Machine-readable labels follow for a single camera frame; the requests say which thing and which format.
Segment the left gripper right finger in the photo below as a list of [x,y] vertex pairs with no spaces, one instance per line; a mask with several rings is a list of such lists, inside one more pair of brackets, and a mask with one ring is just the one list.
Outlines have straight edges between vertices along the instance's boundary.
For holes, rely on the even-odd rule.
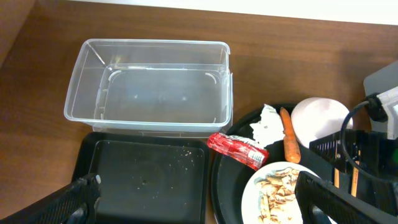
[[295,186],[295,196],[304,224],[350,223],[394,224],[397,217],[379,210],[330,182],[301,171]]

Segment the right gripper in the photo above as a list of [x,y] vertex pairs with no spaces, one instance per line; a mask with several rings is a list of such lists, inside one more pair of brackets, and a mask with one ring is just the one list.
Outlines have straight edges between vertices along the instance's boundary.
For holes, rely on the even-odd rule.
[[[366,97],[368,115],[373,121],[387,123],[386,134],[375,131],[346,130],[345,146],[351,159],[371,179],[359,172],[356,198],[386,212],[397,214],[397,87]],[[340,189],[351,194],[353,166],[347,160],[339,132],[310,143],[309,150],[340,172]]]

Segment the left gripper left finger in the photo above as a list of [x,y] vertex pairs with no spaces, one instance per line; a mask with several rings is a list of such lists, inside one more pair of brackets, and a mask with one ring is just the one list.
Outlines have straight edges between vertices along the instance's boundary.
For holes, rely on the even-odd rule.
[[87,174],[3,218],[1,223],[95,223],[101,197],[100,185],[101,177],[98,174]]

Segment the wooden chopstick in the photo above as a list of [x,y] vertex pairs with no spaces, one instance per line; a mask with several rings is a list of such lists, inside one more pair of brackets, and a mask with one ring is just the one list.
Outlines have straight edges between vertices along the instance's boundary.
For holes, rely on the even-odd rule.
[[[335,159],[338,158],[338,150],[337,148],[335,149]],[[340,172],[338,169],[334,168],[334,180],[333,180],[333,184],[336,188],[340,187]]]
[[353,175],[351,180],[351,195],[353,197],[357,196],[358,191],[358,178],[359,178],[359,170],[357,168],[353,168]]

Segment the orange carrot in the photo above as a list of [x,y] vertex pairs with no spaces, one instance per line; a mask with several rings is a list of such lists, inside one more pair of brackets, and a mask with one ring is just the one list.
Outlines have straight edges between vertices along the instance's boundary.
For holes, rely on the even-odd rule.
[[289,112],[285,108],[281,107],[279,114],[282,120],[285,134],[283,139],[285,160],[298,164],[301,160],[301,153],[299,144],[295,137],[295,132]]

